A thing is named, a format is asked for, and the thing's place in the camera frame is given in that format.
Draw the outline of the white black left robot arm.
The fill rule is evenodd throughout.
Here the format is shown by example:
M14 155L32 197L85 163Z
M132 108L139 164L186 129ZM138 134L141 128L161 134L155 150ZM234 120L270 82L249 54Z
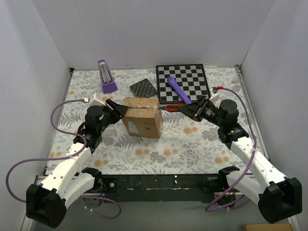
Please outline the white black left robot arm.
M67 209L83 193L102 188L97 169L87 168L76 179L73 177L102 142L106 128L121 120L128 110L110 99L104 103L91 100L90 104L65 157L40 184L31 184L26 191L26 216L51 228L61 224Z

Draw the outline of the brown cardboard express box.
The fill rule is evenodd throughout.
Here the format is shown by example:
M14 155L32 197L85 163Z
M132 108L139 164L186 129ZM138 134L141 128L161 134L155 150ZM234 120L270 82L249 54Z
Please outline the brown cardboard express box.
M130 136L159 139L163 129L162 112L157 98L126 97L123 105L128 107L122 118Z

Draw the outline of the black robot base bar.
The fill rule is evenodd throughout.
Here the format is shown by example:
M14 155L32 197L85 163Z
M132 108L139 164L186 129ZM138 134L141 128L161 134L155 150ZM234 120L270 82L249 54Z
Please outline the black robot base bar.
M104 175L98 169L81 171L94 177L94 186L86 194L103 195L117 202L209 203L228 186L221 174L141 174Z

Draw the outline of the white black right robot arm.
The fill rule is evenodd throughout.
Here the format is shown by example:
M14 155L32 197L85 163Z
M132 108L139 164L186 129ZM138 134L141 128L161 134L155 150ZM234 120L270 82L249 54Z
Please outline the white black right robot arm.
M276 223L302 212L302 185L297 178L280 172L259 150L256 142L238 123L236 102L226 99L219 107L206 97L178 108L196 122L203 119L218 126L218 136L246 165L244 172L231 166L219 171L218 187L236 189L253 201L269 223Z

